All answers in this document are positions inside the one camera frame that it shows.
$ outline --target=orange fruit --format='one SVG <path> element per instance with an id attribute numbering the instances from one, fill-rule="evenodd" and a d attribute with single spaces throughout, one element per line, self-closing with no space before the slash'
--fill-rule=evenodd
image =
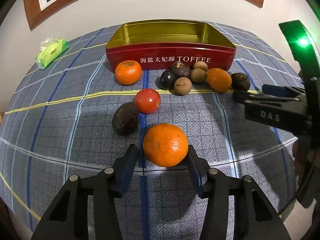
<path id="1" fill-rule="evenodd" d="M 221 68 L 211 68 L 207 72 L 207 82 L 215 92 L 223 93 L 230 89 L 232 79 L 227 71 Z"/>
<path id="2" fill-rule="evenodd" d="M 146 157 L 153 164 L 171 167 L 186 157 L 188 139 L 178 126 L 161 123 L 148 130 L 142 147 Z"/>
<path id="3" fill-rule="evenodd" d="M 126 60 L 117 65 L 115 75 L 120 84 L 132 85 L 140 79 L 142 75 L 142 68 L 138 62 L 134 60 Z"/>

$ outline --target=green led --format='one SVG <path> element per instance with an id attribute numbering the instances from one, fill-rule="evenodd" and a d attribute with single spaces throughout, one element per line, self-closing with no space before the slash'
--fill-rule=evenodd
<path id="1" fill-rule="evenodd" d="M 296 43 L 298 43 L 298 45 L 302 48 L 305 48 L 306 46 L 308 46 L 310 43 L 309 43 L 309 37 L 308 36 L 303 36 L 301 37 L 300 39 L 298 39 L 296 41 Z"/>

